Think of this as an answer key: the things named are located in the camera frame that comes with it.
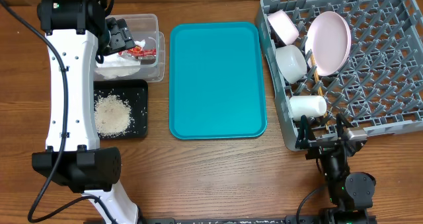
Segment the large white plate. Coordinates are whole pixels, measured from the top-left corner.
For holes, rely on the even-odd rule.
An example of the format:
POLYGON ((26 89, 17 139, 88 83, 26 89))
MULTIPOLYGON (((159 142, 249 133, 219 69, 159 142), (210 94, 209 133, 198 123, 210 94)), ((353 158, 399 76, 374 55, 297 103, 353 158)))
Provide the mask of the large white plate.
POLYGON ((351 45, 351 31, 346 20, 338 13, 325 11, 308 29, 305 51, 311 50, 318 75, 329 76, 344 65, 351 45))

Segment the white pink bowl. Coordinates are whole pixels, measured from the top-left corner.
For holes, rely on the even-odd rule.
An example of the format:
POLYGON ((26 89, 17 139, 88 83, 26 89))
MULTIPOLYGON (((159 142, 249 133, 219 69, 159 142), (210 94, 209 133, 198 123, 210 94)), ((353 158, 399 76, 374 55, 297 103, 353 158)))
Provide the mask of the white pink bowl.
POLYGON ((292 45, 299 36, 296 25, 283 10, 270 14, 268 22, 285 45, 292 45))

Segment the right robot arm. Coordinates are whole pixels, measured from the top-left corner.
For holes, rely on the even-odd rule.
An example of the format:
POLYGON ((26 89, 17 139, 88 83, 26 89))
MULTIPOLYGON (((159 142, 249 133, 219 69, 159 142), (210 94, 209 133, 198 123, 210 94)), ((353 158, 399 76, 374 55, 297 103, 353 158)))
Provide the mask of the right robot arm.
POLYGON ((337 114, 336 134, 335 140, 318 141, 308 118, 305 115, 300 118, 295 147, 306 150, 307 160, 316 161, 325 183, 301 201, 295 222, 305 222, 300 217, 303 205, 314 194, 327 188, 334 207, 322 208, 317 223, 376 224, 376 216, 367 212, 373 207, 376 179, 366 172, 351 172, 348 164, 348 158, 354 156, 367 142, 367 133, 353 126, 342 114, 337 114))

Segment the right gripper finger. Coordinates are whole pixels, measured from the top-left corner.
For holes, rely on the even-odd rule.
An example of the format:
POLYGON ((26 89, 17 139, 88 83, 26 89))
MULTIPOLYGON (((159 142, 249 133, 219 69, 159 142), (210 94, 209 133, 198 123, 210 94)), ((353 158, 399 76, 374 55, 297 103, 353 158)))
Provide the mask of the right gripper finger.
POLYGON ((300 126, 295 147, 297 149, 309 149, 311 147, 311 142, 315 140, 316 137, 306 115, 302 115, 300 117, 300 126))
POLYGON ((342 113, 336 115, 336 133, 338 135, 346 135, 353 125, 346 119, 342 113))

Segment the white plastic cup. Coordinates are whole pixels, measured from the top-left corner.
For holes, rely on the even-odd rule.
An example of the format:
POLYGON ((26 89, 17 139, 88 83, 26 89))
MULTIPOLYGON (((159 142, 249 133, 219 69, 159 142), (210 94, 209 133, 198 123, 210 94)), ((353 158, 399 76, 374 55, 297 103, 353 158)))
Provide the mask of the white plastic cup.
POLYGON ((289 102, 291 117, 295 121, 300 121, 302 115, 307 118, 321 117, 327 111, 327 102, 323 96, 293 96, 289 102))

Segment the red snack wrapper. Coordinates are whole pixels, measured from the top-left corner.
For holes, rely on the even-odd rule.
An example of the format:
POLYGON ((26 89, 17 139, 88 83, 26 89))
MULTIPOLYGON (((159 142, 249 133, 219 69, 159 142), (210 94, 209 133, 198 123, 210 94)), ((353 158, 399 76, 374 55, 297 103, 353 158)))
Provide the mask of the red snack wrapper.
POLYGON ((140 46, 136 46, 129 50, 124 50, 118 53, 121 57, 127 57, 137 60, 155 59, 157 57, 156 49, 145 50, 140 46))

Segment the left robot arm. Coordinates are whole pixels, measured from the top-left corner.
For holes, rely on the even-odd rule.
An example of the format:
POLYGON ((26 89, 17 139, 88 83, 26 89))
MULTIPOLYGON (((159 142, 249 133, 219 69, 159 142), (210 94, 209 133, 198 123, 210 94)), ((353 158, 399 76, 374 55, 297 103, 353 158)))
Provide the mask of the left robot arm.
POLYGON ((50 126, 33 169, 89 200, 104 223, 138 223, 141 214, 121 182, 121 156, 102 148, 95 126, 94 69, 105 56, 134 47, 114 0, 41 0, 37 7, 51 75, 50 126))

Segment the white tissue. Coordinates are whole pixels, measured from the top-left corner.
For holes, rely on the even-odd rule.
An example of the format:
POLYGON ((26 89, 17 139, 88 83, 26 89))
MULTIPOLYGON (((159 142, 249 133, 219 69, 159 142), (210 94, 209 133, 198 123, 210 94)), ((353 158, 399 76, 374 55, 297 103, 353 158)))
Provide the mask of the white tissue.
POLYGON ((141 62, 135 55, 142 52, 145 40, 135 41, 135 47, 104 57, 103 63, 97 63, 95 73, 104 79, 115 79, 133 75, 140 70, 141 62))

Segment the grey bowl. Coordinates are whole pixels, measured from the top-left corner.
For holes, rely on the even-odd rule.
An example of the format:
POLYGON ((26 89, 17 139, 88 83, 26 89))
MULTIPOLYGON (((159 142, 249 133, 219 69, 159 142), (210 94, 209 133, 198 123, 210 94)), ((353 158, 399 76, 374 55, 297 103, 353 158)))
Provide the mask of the grey bowl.
POLYGON ((307 74, 307 63, 301 50, 294 45, 277 48, 275 51, 278 71, 290 84, 307 74))

